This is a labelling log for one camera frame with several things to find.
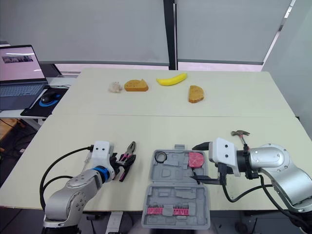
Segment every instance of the laptop screen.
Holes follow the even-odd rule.
[[[0,47],[0,82],[45,80],[32,46]]]

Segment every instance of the mouse pad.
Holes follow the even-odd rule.
[[[49,88],[44,93],[55,92],[56,97],[49,103],[42,103],[40,98],[36,101],[32,108],[26,108],[20,115],[21,116],[38,116],[38,117],[48,117],[52,114],[53,109],[58,104],[59,100],[64,96],[68,89],[54,89]]]

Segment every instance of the gray tool case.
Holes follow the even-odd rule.
[[[167,159],[163,163],[158,163],[155,160],[155,155],[159,152],[164,152],[167,155]],[[154,151],[150,169],[150,178],[153,183],[148,186],[146,191],[142,215],[143,227],[209,229],[208,190],[190,178],[193,176],[192,169],[188,166],[190,152],[203,154],[203,165],[194,171],[198,176],[208,175],[207,160],[203,151],[185,150],[184,145],[175,145],[174,150]],[[158,214],[147,214],[148,208],[162,209],[158,209]],[[181,211],[179,208],[188,208],[188,215],[175,214],[176,211]]]

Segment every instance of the bread slice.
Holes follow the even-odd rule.
[[[189,102],[196,103],[202,101],[203,99],[204,99],[203,89],[200,88],[199,86],[191,85],[189,91]]]
[[[144,92],[148,90],[145,80],[132,79],[125,83],[125,90],[128,92]]]

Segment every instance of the laptop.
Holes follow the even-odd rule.
[[[0,47],[0,110],[30,107],[47,84],[31,45]]]

